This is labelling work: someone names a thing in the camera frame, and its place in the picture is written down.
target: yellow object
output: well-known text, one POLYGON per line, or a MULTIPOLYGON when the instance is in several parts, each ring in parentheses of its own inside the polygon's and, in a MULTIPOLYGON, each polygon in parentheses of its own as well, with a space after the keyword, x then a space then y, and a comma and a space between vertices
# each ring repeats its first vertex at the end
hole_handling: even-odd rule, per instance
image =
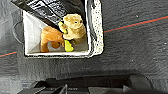
POLYGON ((72 52, 73 51, 73 47, 72 47, 72 44, 68 41, 68 40, 65 40, 65 51, 66 52, 72 52))
POLYGON ((66 52, 72 52, 74 50, 74 48, 72 47, 72 44, 68 41, 68 40, 64 40, 65 42, 65 51, 66 52))
POLYGON ((63 25, 63 22, 59 22, 59 23, 58 23, 58 26, 61 26, 61 25, 63 25))

